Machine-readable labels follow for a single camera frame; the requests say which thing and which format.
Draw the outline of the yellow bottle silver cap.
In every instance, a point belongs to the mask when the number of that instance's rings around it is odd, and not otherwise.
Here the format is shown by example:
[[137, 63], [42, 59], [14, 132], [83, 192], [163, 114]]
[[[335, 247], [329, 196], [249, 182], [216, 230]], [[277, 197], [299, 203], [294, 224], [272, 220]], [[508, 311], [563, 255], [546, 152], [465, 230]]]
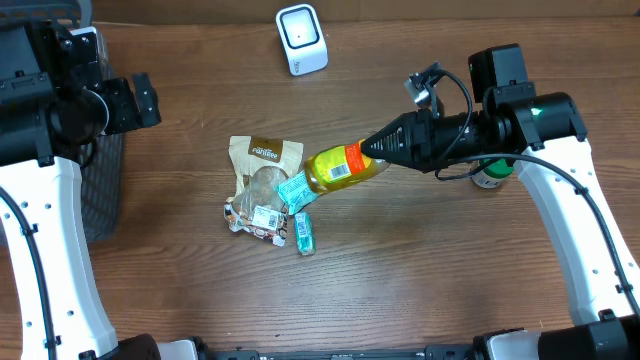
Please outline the yellow bottle silver cap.
[[304, 163], [304, 173], [311, 190], [319, 195], [342, 190], [367, 181], [385, 171], [390, 164], [366, 156], [363, 139], [337, 145], [319, 152]]

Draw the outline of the green white tissue cup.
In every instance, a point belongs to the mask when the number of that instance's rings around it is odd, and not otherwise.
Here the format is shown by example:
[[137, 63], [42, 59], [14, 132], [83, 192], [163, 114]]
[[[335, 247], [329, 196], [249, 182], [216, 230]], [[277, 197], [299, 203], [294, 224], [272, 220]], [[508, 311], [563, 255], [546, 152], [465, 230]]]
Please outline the green white tissue cup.
[[513, 172], [514, 169], [501, 160], [476, 160], [470, 168], [472, 182], [484, 189], [498, 188]]

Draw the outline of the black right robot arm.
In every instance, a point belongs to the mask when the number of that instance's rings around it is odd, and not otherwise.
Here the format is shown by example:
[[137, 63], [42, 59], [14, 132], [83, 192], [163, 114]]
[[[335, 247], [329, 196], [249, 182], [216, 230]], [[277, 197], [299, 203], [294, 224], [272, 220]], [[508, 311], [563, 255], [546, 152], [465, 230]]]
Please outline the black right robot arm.
[[540, 95], [528, 79], [521, 48], [492, 47], [470, 56], [470, 105], [457, 116], [438, 110], [438, 65], [412, 74], [418, 105], [367, 138], [372, 158], [440, 173], [460, 163], [484, 170], [511, 166], [534, 200], [567, 287], [572, 326], [500, 330], [476, 337], [462, 359], [635, 359], [639, 355], [639, 265], [599, 185], [586, 126], [571, 97]]

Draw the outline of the green Kleenex tissue pack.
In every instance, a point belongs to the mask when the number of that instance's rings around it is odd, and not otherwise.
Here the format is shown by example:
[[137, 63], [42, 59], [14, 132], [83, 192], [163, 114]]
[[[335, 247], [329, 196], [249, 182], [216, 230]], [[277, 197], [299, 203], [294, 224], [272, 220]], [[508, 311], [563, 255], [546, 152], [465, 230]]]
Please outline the green Kleenex tissue pack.
[[316, 252], [316, 241], [313, 234], [312, 223], [306, 212], [299, 212], [294, 216], [296, 243], [303, 256], [311, 256]]

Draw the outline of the brown cookie pouch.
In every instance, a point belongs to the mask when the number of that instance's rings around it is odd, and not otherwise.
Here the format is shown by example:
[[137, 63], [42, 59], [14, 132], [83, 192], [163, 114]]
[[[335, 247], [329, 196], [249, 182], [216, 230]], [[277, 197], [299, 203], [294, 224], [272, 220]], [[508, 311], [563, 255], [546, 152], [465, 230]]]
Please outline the brown cookie pouch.
[[236, 193], [229, 198], [233, 210], [247, 220], [257, 206], [282, 210], [277, 186], [297, 174], [303, 152], [299, 142], [231, 136], [229, 156], [236, 174]]

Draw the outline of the small printed snack bag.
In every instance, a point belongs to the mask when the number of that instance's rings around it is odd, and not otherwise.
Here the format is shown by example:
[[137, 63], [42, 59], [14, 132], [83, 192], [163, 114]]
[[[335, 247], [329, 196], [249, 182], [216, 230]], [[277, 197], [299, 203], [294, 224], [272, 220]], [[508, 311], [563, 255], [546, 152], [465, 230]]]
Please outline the small printed snack bag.
[[251, 205], [243, 208], [231, 199], [224, 204], [224, 218], [232, 232], [244, 231], [266, 243], [283, 247], [287, 239], [288, 207]]

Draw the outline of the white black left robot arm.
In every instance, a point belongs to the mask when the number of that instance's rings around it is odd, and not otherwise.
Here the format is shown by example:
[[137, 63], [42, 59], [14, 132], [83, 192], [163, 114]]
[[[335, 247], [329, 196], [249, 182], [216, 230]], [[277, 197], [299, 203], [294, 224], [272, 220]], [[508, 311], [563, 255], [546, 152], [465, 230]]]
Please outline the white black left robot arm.
[[26, 359], [202, 359], [193, 339], [117, 337], [81, 214], [82, 147], [159, 124], [149, 77], [110, 78], [100, 34], [50, 21], [1, 29], [1, 223]]

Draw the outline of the teal snack packet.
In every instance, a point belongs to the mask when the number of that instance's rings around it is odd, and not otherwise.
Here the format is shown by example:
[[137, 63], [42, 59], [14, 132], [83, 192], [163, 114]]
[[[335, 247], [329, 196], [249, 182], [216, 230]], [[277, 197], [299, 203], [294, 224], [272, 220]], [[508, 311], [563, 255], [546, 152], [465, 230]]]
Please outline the teal snack packet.
[[300, 212], [306, 205], [313, 203], [319, 197], [319, 194], [313, 192], [309, 186], [304, 171], [279, 184], [276, 190], [291, 216]]

